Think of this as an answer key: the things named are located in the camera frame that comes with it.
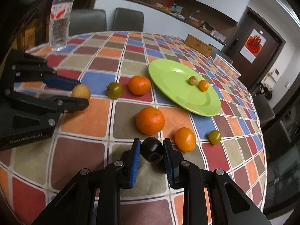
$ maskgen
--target oval plate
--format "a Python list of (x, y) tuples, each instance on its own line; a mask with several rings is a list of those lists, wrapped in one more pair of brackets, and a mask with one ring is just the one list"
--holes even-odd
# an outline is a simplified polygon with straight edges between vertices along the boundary
[(202, 92), (198, 85), (190, 85), (188, 79), (196, 76), (204, 78), (191, 68), (168, 59), (157, 59), (150, 63), (149, 74), (156, 86), (181, 107), (205, 117), (217, 115), (221, 102), (214, 88)]

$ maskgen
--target black round fruit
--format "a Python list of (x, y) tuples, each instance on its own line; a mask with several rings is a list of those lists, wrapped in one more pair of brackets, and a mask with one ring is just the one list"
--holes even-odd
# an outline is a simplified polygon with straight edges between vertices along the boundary
[(164, 157), (163, 145), (157, 138), (148, 137), (141, 144), (141, 154), (148, 162), (160, 162)]

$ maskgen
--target bottle label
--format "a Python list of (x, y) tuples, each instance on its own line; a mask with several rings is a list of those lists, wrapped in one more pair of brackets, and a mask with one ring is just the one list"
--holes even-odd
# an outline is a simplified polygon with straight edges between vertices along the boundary
[(52, 5), (50, 20), (52, 19), (63, 19), (66, 16), (70, 16), (73, 2), (65, 2)]

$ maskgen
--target dining table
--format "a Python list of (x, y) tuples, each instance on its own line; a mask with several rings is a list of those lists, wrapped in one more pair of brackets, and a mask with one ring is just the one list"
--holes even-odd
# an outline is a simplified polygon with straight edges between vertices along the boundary
[[(219, 70), (212, 58), (184, 43), (184, 40), (141, 32), (97, 32), (70, 37), (67, 46), (52, 52), (49, 44), (27, 51), (47, 60), (58, 75), (80, 80), (89, 87), (91, 99), (83, 111), (61, 114), (50, 139), (0, 152), (1, 192), (16, 217), (30, 225), (59, 191), (81, 169), (105, 168), (129, 150), (133, 139), (148, 136), (135, 126), (137, 113), (147, 106), (159, 109), (165, 118), (163, 129), (153, 135), (161, 142), (187, 127), (196, 136), (193, 151), (183, 153), (199, 168), (223, 169), (250, 199), (263, 210), (266, 196), (266, 151), (252, 96), (237, 79)], [(128, 89), (132, 76), (149, 77), (148, 66), (156, 59), (181, 63), (213, 87), (221, 102), (213, 117), (191, 113), (164, 95), (152, 82), (142, 96)], [(123, 86), (120, 98), (112, 100), (106, 87), (111, 82)], [(37, 98), (71, 96), (70, 91), (47, 87), (42, 82), (15, 83), (14, 90)], [(222, 141), (212, 145), (208, 133), (219, 130)], [(183, 189), (170, 188), (164, 166), (140, 158), (133, 189), (121, 189), (122, 225), (182, 225)], [(96, 194), (93, 224), (98, 205)], [(208, 192), (205, 189), (208, 223), (212, 223)]]

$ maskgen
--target dark door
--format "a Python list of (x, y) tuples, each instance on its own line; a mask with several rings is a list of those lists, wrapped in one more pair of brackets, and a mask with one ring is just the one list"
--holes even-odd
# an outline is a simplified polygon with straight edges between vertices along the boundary
[[(257, 80), (264, 73), (280, 46), (280, 39), (276, 38), (276, 36), (272, 36), (263, 26), (254, 20), (253, 17), (254, 15), (247, 13), (245, 18), (241, 21), (241, 25), (233, 38), (232, 45), (229, 47), (227, 52), (225, 52), (225, 54), (233, 60), (232, 65), (234, 68), (240, 72), (241, 76), (239, 77), (239, 80), (248, 89), (256, 84)], [(261, 31), (266, 42), (255, 60), (251, 63), (240, 53), (240, 51), (248, 40), (253, 29), (257, 32)]]

